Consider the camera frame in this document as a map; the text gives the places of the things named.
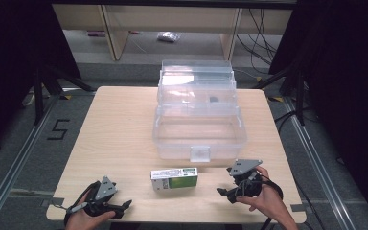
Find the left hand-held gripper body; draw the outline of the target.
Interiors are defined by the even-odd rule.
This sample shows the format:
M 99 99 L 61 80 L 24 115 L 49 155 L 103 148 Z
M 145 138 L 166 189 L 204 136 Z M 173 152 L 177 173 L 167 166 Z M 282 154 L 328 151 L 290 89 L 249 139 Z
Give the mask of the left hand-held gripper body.
M 109 211 L 123 212 L 124 209 L 122 206 L 108 203 L 116 193 L 116 183 L 105 176 L 102 181 L 97 181 L 92 184 L 85 197 L 87 206 L 84 207 L 83 210 L 91 217 L 96 217 Z

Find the metal floor rail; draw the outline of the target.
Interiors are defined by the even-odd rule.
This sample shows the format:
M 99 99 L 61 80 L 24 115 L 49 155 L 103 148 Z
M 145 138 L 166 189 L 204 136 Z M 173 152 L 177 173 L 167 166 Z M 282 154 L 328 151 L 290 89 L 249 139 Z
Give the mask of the metal floor rail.
M 341 229 L 357 230 L 348 212 L 348 209 L 339 195 L 334 183 L 332 182 L 332 179 L 327 172 L 325 165 L 323 164 L 306 128 L 300 123 L 300 120 L 297 118 L 296 114 L 294 114 L 291 121 Z
M 11 167 L 9 168 L 9 170 L 5 174 L 4 179 L 0 183 L 0 211 L 10 193 L 14 182 L 17 180 L 29 156 L 31 155 L 32 149 L 34 148 L 35 143 L 44 126 L 46 125 L 47 120 L 49 119 L 50 114 L 54 106 L 57 104 L 58 100 L 59 96 L 51 96 L 48 99 L 43 109 L 43 114 L 41 115 L 40 120 L 33 126 L 25 143 L 23 144 L 20 151 L 17 153 L 14 161 L 11 164 Z

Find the dark curtain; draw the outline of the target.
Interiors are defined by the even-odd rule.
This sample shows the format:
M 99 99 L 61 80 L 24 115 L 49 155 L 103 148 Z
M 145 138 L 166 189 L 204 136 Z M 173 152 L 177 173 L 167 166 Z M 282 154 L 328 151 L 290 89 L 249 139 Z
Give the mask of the dark curtain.
M 81 75 L 51 0 L 0 0 L 0 136 L 42 65 Z
M 368 0 L 296 0 L 277 54 L 276 73 L 291 64 L 316 19 L 326 31 L 305 77 L 310 96 L 334 146 L 368 202 Z

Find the person's left hand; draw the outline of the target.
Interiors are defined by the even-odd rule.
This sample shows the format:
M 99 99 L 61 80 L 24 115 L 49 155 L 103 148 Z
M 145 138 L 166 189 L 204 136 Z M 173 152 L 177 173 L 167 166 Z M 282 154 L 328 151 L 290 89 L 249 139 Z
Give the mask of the person's left hand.
M 91 217 L 86 214 L 84 210 L 78 210 L 69 217 L 68 222 L 65 225 L 65 230 L 95 230 L 114 216 L 115 213 L 113 211 L 103 213 L 96 217 Z

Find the white floor object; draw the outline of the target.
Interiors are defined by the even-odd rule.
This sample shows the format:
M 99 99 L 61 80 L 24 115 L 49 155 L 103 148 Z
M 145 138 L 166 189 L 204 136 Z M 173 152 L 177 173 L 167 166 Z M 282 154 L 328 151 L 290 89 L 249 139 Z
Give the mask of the white floor object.
M 28 94 L 25 96 L 24 100 L 22 101 L 23 106 L 29 106 L 35 101 L 35 92 L 29 91 Z

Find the wooden shelf unit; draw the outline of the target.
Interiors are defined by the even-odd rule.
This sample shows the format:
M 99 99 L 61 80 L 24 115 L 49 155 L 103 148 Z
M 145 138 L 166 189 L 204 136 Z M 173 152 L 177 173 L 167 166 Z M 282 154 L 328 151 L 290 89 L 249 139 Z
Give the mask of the wooden shelf unit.
M 62 29 L 103 31 L 111 57 L 121 58 L 130 31 L 219 34 L 230 60 L 237 34 L 255 34 L 259 23 L 267 35 L 282 35 L 290 10 L 246 8 L 145 7 L 54 4 Z

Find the green and white carton box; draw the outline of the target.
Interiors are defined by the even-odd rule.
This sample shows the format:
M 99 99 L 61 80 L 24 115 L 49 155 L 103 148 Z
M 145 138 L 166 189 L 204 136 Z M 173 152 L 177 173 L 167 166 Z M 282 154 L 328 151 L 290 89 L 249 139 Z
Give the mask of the green and white carton box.
M 197 184 L 197 168 L 179 168 L 150 172 L 154 191 L 194 187 Z

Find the black metal stand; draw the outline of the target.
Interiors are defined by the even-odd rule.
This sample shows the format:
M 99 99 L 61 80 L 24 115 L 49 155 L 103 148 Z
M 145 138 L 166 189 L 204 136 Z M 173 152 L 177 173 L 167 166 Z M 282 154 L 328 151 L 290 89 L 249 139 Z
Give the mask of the black metal stand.
M 51 95 L 59 96 L 63 92 L 63 89 L 58 83 L 58 78 L 65 79 L 84 91 L 96 91 L 95 87 L 66 74 L 54 66 L 42 65 L 38 67 L 34 72 L 35 126 L 42 120 L 44 114 L 42 86 L 45 86 Z
M 253 89 L 263 89 L 279 79 L 284 79 L 279 89 L 282 96 L 290 96 L 292 92 L 295 93 L 296 108 L 291 111 L 291 114 L 295 115 L 300 125 L 303 126 L 305 124 L 303 118 L 304 77 L 301 71 L 296 70 L 294 67 L 287 67 L 272 75 L 267 80 L 260 81 L 257 85 L 253 86 Z

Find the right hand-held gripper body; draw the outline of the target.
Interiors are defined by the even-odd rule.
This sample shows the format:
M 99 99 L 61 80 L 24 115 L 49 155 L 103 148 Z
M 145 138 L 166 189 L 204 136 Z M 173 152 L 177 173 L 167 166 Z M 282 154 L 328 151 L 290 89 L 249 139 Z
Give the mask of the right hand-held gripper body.
M 262 160 L 237 159 L 232 167 L 227 168 L 237 187 L 227 191 L 226 196 L 257 196 L 262 189 L 262 177 L 256 167 L 262 163 Z

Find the clear plastic storage box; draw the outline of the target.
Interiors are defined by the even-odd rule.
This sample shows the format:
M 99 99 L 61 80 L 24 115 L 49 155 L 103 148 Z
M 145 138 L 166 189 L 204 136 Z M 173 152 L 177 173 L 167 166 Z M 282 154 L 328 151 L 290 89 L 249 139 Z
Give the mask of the clear plastic storage box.
M 231 63 L 164 60 L 152 139 L 163 159 L 236 158 L 247 134 Z

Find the person's right hand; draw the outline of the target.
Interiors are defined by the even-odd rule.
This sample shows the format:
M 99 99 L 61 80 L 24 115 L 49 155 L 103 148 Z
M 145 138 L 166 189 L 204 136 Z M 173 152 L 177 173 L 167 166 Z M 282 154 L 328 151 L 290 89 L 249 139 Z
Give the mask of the person's right hand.
M 278 192 L 269 185 L 263 185 L 256 197 L 238 196 L 237 202 L 250 206 L 249 211 L 259 210 L 261 213 L 278 222 L 284 222 L 289 212 Z

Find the clear plastic bag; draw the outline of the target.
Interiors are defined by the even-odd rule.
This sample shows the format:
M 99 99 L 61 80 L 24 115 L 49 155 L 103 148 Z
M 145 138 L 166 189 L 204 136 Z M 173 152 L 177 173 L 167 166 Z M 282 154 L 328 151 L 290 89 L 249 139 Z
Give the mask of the clear plastic bag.
M 159 32 L 157 34 L 157 39 L 159 41 L 170 42 L 170 43 L 175 43 L 176 41 L 179 40 L 180 37 L 181 37 L 181 33 L 176 33 L 176 32 Z

